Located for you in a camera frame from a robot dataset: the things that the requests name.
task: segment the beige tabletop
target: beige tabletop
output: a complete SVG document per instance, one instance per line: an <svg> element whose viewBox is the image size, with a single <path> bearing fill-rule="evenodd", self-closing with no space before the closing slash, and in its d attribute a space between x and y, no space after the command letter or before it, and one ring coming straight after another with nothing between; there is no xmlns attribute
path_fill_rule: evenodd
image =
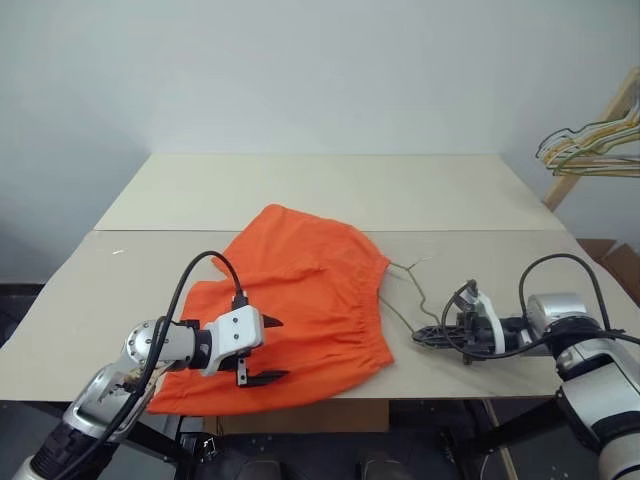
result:
<svg viewBox="0 0 640 480"><path fill-rule="evenodd" d="M559 251L588 258L496 156L153 155L0 349L0 398L75 398L117 358L134 325L164 313L195 254L224 250L233 231L278 202L366 230L394 262L424 259L415 273L438 314L468 278L479 281L499 315L516 313L516 285L528 263ZM640 335L638 308L594 268L615 327ZM216 278L203 262L189 284ZM597 314L587 277L568 261L541 267L527 288L562 291L578 292ZM381 293L416 327L430 322L402 272L390 271ZM550 358L463 366L455 352L417 347L388 309L381 306L381 314L395 363L344 397L530 396L559 383Z"/></svg>
<svg viewBox="0 0 640 480"><path fill-rule="evenodd" d="M279 203L365 231L564 230L497 155L158 155L96 230L239 231Z"/></svg>
<svg viewBox="0 0 640 480"><path fill-rule="evenodd" d="M164 313L191 257L205 249L223 250L233 236L229 232L91 232L0 349L0 397L75 398L98 368L118 356L135 324ZM394 262L425 259L415 274L428 296L427 307L438 313L468 278L478 280L498 314L516 313L517 281L529 262L557 251L585 257L575 240L561 231L371 232L368 236ZM598 265L594 268L615 327L640 335L637 307L607 272ZM209 262L202 262L189 283L219 278L222 275ZM530 293L562 291L578 292L597 313L587 277L566 260L540 267L527 286ZM415 327L433 323L419 312L418 294L402 272L388 272L381 295ZM382 305L381 314L395 363L343 397L515 397L550 394L559 384L551 358L464 366L453 351L414 345L406 326Z"/></svg>

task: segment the white wall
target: white wall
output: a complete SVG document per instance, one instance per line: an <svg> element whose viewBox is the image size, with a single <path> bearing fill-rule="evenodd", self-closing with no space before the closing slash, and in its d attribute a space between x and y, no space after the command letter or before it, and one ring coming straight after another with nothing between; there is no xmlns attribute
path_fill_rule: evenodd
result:
<svg viewBox="0 0 640 480"><path fill-rule="evenodd" d="M639 63L640 0L0 0L0 280L46 280L151 151L497 152L542 196L538 141ZM592 179L558 214L640 244L639 205Z"/></svg>

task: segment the cardboard box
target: cardboard box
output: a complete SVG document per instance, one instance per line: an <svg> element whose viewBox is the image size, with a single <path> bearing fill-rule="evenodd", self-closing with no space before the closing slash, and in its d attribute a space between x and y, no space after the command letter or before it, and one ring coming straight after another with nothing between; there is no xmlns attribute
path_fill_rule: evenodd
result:
<svg viewBox="0 0 640 480"><path fill-rule="evenodd" d="M246 415L206 417L209 433L387 432L389 401L329 399L302 407Z"/></svg>
<svg viewBox="0 0 640 480"><path fill-rule="evenodd" d="M627 244L610 251L615 240L580 239L578 243L591 258L611 273L640 307L640 255Z"/></svg>

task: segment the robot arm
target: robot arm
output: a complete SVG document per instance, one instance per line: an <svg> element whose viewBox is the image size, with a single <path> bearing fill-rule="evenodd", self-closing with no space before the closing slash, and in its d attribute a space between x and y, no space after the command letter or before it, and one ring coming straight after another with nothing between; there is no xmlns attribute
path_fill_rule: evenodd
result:
<svg viewBox="0 0 640 480"><path fill-rule="evenodd" d="M164 321L144 322L135 327L125 341L120 358L102 368L64 413L61 423L51 433L38 453L27 459L14 480L49 480L60 475L106 431L108 425L132 395L151 350L154 330ZM169 370L202 370L213 375L220 370L235 370L239 387L264 385L287 372L262 372L249 376L247 357L264 342L265 327L282 325L245 305L218 317L199 328L198 321L171 324L167 330L158 362L144 394L78 472L77 478L97 478L109 463L119 442L142 415L153 397L158 378Z"/></svg>
<svg viewBox="0 0 640 480"><path fill-rule="evenodd" d="M466 364L530 352L553 356L563 380L556 403L576 438L599 454L600 478L640 479L640 365L617 340L637 339L603 331L578 295L557 293L532 295L525 315L499 319L502 343L494 338L495 319L487 318L493 310L476 283L459 292L452 297L462 310L457 325L427 327L414 341L457 347Z"/></svg>

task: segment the orange fabric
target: orange fabric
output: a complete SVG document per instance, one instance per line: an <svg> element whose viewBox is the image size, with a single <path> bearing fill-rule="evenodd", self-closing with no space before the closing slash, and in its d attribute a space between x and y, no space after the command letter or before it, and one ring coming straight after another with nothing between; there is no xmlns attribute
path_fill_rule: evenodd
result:
<svg viewBox="0 0 640 480"><path fill-rule="evenodd" d="M354 387L393 362L378 313L389 260L355 228L270 205L224 254L250 303L284 323L266 329L265 345L248 359L249 373L290 373L253 388L237 387L235 372L170 373L151 412L229 415L303 405ZM229 279L199 282L182 318L215 320L229 310L232 294Z"/></svg>

